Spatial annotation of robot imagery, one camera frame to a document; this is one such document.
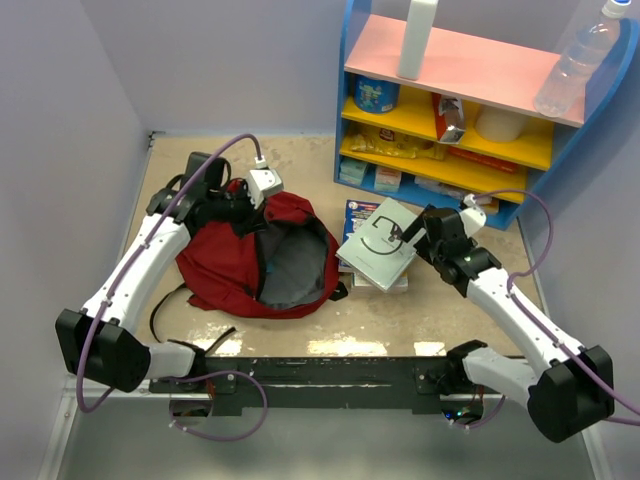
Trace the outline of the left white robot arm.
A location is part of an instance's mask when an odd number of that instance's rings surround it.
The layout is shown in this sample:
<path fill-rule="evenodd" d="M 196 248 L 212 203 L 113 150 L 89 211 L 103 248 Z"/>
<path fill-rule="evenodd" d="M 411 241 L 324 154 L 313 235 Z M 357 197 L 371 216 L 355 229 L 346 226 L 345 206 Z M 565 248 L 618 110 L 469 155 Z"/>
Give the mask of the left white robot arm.
<path fill-rule="evenodd" d="M 138 233 L 100 289 L 80 309 L 65 309 L 56 319 L 77 398 L 83 398 L 87 380 L 125 393 L 151 380 L 172 379 L 185 392 L 205 385 L 201 348 L 176 340 L 145 344 L 135 333 L 162 276 L 196 234 L 216 218 L 255 219 L 282 190 L 280 176 L 258 152 L 234 198 L 225 184 L 216 186 L 206 175 L 220 159 L 194 153 L 187 170 L 151 197 Z"/>

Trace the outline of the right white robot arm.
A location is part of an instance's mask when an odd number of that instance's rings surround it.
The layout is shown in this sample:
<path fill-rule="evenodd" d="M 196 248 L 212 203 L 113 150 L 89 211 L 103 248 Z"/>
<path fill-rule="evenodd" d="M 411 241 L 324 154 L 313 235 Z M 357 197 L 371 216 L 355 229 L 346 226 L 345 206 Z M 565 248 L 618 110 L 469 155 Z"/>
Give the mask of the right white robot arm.
<path fill-rule="evenodd" d="M 400 236 L 444 283 L 489 315 L 525 358 L 519 362 L 482 341 L 468 341 L 447 353 L 438 389 L 449 394 L 487 387 L 521 405 L 545 438 L 560 443 L 613 415 L 613 361 L 522 296 L 499 260 L 474 240 L 485 223 L 477 206 L 457 211 L 429 205 Z"/>

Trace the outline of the red backpack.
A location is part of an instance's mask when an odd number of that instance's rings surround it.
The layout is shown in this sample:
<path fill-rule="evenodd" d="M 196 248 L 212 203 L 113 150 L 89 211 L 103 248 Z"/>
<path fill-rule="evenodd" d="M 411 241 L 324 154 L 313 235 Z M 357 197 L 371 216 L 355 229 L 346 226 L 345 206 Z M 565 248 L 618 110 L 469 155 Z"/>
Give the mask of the red backpack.
<path fill-rule="evenodd" d="M 257 229 L 210 221 L 178 254 L 179 289 L 189 303 L 249 319 L 291 320 L 340 301 L 338 244 L 309 200 L 281 192 L 269 198 Z"/>

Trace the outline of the white booklet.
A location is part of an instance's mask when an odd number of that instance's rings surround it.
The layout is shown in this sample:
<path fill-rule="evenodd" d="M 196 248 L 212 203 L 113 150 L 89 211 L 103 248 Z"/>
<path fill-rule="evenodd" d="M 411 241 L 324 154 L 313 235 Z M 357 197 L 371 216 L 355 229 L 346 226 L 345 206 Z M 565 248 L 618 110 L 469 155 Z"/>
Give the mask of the white booklet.
<path fill-rule="evenodd" d="M 337 251 L 339 269 L 408 269 L 416 256 L 412 246 L 398 239 L 417 217 L 398 201 L 386 198 Z"/>

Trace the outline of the blue treehouse book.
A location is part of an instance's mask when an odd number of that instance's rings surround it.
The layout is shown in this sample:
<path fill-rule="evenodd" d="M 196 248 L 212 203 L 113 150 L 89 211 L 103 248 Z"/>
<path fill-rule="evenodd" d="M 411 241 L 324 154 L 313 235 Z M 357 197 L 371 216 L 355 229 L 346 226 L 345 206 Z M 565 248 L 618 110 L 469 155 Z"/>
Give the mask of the blue treehouse book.
<path fill-rule="evenodd" d="M 375 202 L 347 200 L 345 205 L 343 238 L 351 236 L 380 206 Z"/>

